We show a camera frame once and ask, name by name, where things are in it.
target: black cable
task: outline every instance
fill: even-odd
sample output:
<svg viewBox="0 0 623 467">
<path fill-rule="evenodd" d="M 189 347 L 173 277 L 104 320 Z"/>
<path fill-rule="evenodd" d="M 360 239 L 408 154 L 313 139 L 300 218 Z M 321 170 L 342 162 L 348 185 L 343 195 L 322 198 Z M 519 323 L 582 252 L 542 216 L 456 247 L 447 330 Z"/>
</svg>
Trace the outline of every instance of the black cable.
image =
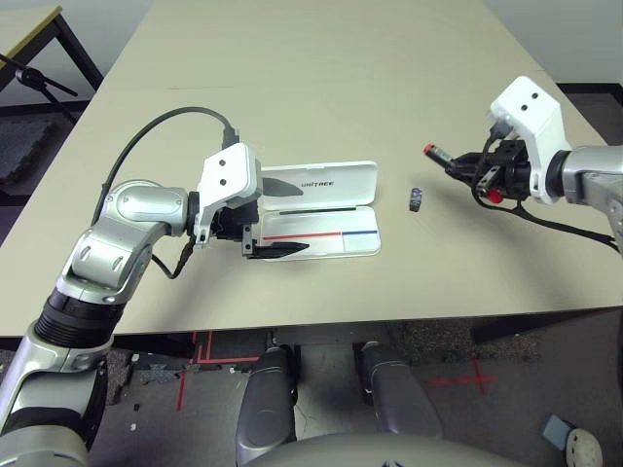
<svg viewBox="0 0 623 467">
<path fill-rule="evenodd" d="M 548 229 L 552 229 L 555 231 L 565 232 L 567 234 L 579 235 L 579 236 L 583 236 L 584 238 L 595 240 L 598 243 L 602 243 L 605 246 L 609 246 L 617 253 L 619 252 L 619 249 L 616 246 L 615 238 L 613 236 L 606 235 L 603 233 L 586 231 L 584 229 L 579 229 L 577 227 L 568 226 L 567 224 L 560 224 L 558 222 L 539 219 L 531 215 L 526 210 L 526 208 L 522 205 L 522 202 L 519 200 L 517 201 L 517 204 L 515 205 L 515 207 L 512 209 L 509 209 L 506 207 L 500 207 L 500 206 L 491 206 L 490 204 L 486 204 L 484 201 L 482 201 L 481 198 L 478 196 L 478 192 L 476 191 L 478 181 L 480 180 L 481 171 L 483 169 L 483 166 L 485 165 L 485 162 L 487 160 L 487 155 L 489 154 L 489 150 L 491 149 L 491 146 L 497 141 L 497 139 L 502 139 L 502 138 L 499 137 L 499 133 L 496 133 L 496 131 L 492 127 L 491 136 L 487 139 L 487 142 L 485 142 L 485 146 L 483 148 L 483 152 L 481 154 L 480 160 L 478 160 L 478 164 L 476 165 L 476 171 L 474 173 L 474 178 L 471 182 L 470 188 L 471 188 L 471 195 L 478 204 L 480 204 L 481 206 L 487 209 L 491 209 L 492 211 L 507 212 L 521 219 L 524 219 L 525 221 L 538 224 L 541 227 L 546 227 Z"/>
<path fill-rule="evenodd" d="M 182 248 L 182 252 L 179 255 L 179 260 L 177 261 L 177 266 L 175 267 L 175 271 L 174 272 L 171 272 L 166 267 L 165 263 L 163 263 L 163 260 L 158 258 L 156 255 L 152 255 L 152 261 L 154 263 L 156 263 L 156 265 L 160 269 L 163 270 L 163 272 L 165 273 L 166 277 L 168 277 L 169 279 L 174 279 L 184 269 L 184 266 L 186 265 L 186 262 L 188 261 L 188 259 L 193 254 L 193 248 L 195 246 L 196 240 L 197 240 L 197 238 L 194 235 L 191 235 L 191 237 L 188 239 L 188 242 L 184 245 L 184 248 Z"/>
<path fill-rule="evenodd" d="M 585 231 L 584 229 L 579 229 L 578 227 L 568 226 L 567 224 L 560 224 L 558 222 L 546 221 L 544 219 L 539 219 L 537 217 L 532 216 L 526 208 L 522 205 L 520 201 L 517 201 L 517 206 L 512 210 L 512 213 L 518 217 L 521 217 L 525 221 L 533 222 L 538 224 L 539 226 L 546 227 L 548 229 L 553 229 L 555 231 L 565 232 L 567 234 L 574 234 L 583 236 L 584 238 L 589 238 L 591 240 L 595 240 L 599 243 L 604 244 L 605 246 L 609 246 L 614 251 L 618 253 L 619 249 L 616 246 L 615 239 L 613 236 L 606 235 L 604 233 L 597 233 L 592 231 Z"/>
<path fill-rule="evenodd" d="M 106 195 L 108 195 L 108 192 L 110 192 L 110 189 L 113 185 L 113 181 L 115 180 L 115 177 L 117 176 L 117 172 L 119 172 L 119 169 L 121 168 L 122 164 L 126 160 L 126 157 L 128 156 L 129 152 L 132 150 L 132 148 L 136 146 L 136 143 L 138 143 L 138 141 L 140 141 L 143 138 L 143 136 L 149 133 L 154 127 L 161 124 L 165 120 L 168 120 L 171 117 L 175 117 L 176 115 L 188 114 L 191 112 L 197 112 L 200 114 L 210 115 L 223 124 L 223 126 L 225 127 L 225 129 L 223 130 L 223 145 L 224 146 L 226 144 L 227 136 L 230 134 L 233 134 L 233 135 L 236 134 L 234 129 L 230 125 L 229 121 L 225 117 L 223 117 L 218 112 L 215 112 L 205 107 L 180 107 L 179 109 L 169 110 L 168 112 L 163 113 L 159 117 L 156 117 L 154 120 L 152 120 L 149 124 L 144 126 L 141 130 L 139 130 L 132 137 L 132 139 L 126 145 L 124 150 L 117 157 L 117 160 L 115 161 L 112 168 L 110 169 L 110 172 L 108 173 L 108 177 L 106 178 L 104 183 L 101 185 L 101 194 L 99 195 L 99 199 L 97 200 L 97 204 L 95 205 L 95 211 L 93 213 L 91 225 L 95 224 L 95 222 L 97 222 L 97 220 L 99 219 L 101 210 L 104 207 L 104 201 L 106 200 Z"/>
<path fill-rule="evenodd" d="M 206 107 L 180 107 L 179 109 L 173 109 L 173 110 L 169 110 L 168 112 L 163 113 L 159 117 L 156 117 L 154 120 L 152 120 L 149 124 L 144 126 L 141 130 L 139 130 L 132 137 L 132 139 L 126 145 L 126 147 L 121 152 L 121 154 L 117 157 L 117 160 L 115 161 L 112 168 L 110 169 L 110 172 L 108 172 L 108 177 L 106 177 L 106 180 L 101 185 L 101 193 L 99 194 L 99 199 L 97 200 L 97 204 L 95 205 L 95 211 L 93 213 L 91 225 L 95 224 L 99 220 L 99 216 L 101 215 L 101 210 L 104 207 L 106 196 L 108 195 L 108 192 L 110 192 L 110 189 L 113 185 L 113 181 L 115 180 L 115 177 L 117 176 L 117 173 L 119 172 L 119 169 L 121 168 L 122 164 L 126 160 L 126 157 L 128 156 L 129 152 L 134 148 L 134 146 L 136 146 L 136 144 L 143 138 L 143 136 L 145 136 L 152 129 L 154 129 L 154 127 L 158 126 L 165 120 L 168 120 L 171 117 L 175 117 L 176 115 L 188 114 L 188 113 L 206 114 L 211 117 L 214 117 L 216 120 L 218 120 L 219 122 L 223 124 L 224 129 L 223 129 L 222 149 L 225 149 L 239 142 L 239 138 L 236 135 L 236 131 L 234 130 L 232 125 L 229 123 L 229 121 L 223 115 L 219 114 L 218 112 L 214 110 L 208 109 Z M 174 279 L 184 269 L 184 265 L 186 265 L 186 262 L 188 261 L 190 256 L 193 254 L 193 246 L 195 245 L 196 240 L 197 238 L 194 235 L 191 235 L 190 239 L 188 240 L 188 243 L 184 245 L 184 248 L 182 249 L 182 252 L 180 253 L 180 257 L 179 257 L 179 260 L 177 262 L 177 266 L 175 267 L 174 272 L 171 272 L 166 267 L 165 263 L 163 263 L 163 261 L 160 258 L 158 258 L 156 255 L 152 255 L 152 261 L 156 263 L 156 265 L 158 265 L 160 269 L 163 270 L 166 277 L 168 277 L 169 279 Z"/>
</svg>

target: tripod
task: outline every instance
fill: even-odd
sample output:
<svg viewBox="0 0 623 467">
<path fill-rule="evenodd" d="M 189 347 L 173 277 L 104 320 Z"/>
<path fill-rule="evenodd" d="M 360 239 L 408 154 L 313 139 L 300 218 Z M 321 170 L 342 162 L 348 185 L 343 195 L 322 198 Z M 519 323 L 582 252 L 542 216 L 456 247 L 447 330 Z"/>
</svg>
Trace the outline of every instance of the tripod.
<svg viewBox="0 0 623 467">
<path fill-rule="evenodd" d="M 51 80 L 39 70 L 19 63 L 11 58 L 8 58 L 7 56 L 0 54 L 0 60 L 16 68 L 16 78 L 20 83 L 28 88 L 41 92 L 52 104 L 56 106 L 56 108 L 62 113 L 62 115 L 67 118 L 69 122 L 71 122 L 73 125 L 76 124 L 77 120 L 71 115 L 69 110 L 67 110 L 67 108 L 62 105 L 58 101 L 58 99 L 56 99 L 56 97 L 48 90 L 48 85 L 62 90 L 63 92 L 67 92 L 68 94 L 73 96 L 78 95 L 78 92 L 63 86 L 61 83 L 57 83 L 56 81 Z"/>
</svg>

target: blue object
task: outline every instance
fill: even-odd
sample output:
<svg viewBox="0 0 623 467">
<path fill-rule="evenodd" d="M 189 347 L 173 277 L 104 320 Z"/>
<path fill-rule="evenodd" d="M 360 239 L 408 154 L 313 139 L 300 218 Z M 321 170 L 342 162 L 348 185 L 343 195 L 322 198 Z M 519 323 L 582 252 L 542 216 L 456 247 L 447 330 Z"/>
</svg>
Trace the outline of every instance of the blue object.
<svg viewBox="0 0 623 467">
<path fill-rule="evenodd" d="M 567 437 L 571 429 L 568 423 L 562 421 L 558 416 L 552 413 L 547 420 L 545 420 L 545 423 L 543 423 L 541 435 L 554 445 L 556 449 L 565 450 Z"/>
</svg>

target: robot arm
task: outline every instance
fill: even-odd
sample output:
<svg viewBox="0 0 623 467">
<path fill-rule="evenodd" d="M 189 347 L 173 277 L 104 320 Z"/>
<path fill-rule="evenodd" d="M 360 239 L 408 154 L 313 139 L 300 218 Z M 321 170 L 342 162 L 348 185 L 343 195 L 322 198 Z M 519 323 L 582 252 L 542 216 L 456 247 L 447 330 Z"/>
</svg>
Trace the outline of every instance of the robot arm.
<svg viewBox="0 0 623 467">
<path fill-rule="evenodd" d="M 267 186 L 272 196 L 300 193 L 276 180 Z M 205 247 L 213 236 L 241 241 L 247 258 L 285 256 L 308 246 L 255 245 L 251 225 L 264 192 L 259 162 L 237 143 L 205 160 L 196 192 L 131 180 L 107 194 L 0 387 L 0 465 L 87 465 L 105 407 L 105 355 L 162 236 L 190 237 L 170 277 L 194 246 Z"/>
<path fill-rule="evenodd" d="M 617 249 L 623 255 L 623 146 L 582 147 L 572 150 L 565 137 L 560 104 L 532 80 L 517 78 L 494 101 L 492 136 L 482 153 L 453 159 L 427 145 L 424 153 L 451 177 L 472 188 L 484 207 L 510 212 L 545 227 L 580 234 Z M 504 139 L 509 135 L 515 139 Z M 490 146 L 501 140 L 493 152 Z M 531 216 L 521 205 L 528 197 L 552 204 L 590 205 L 608 218 L 614 237 L 583 231 Z M 499 204 L 515 199 L 517 206 Z"/>
</svg>

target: blue line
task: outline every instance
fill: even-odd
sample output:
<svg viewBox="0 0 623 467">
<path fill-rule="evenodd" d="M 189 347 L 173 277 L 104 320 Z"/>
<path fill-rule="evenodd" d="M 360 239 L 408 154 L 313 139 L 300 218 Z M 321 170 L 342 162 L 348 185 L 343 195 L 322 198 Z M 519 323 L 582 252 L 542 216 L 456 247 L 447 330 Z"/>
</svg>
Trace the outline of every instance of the blue line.
<svg viewBox="0 0 623 467">
<path fill-rule="evenodd" d="M 363 234 L 378 234 L 379 231 L 351 231 L 342 232 L 342 235 L 363 235 Z"/>
</svg>

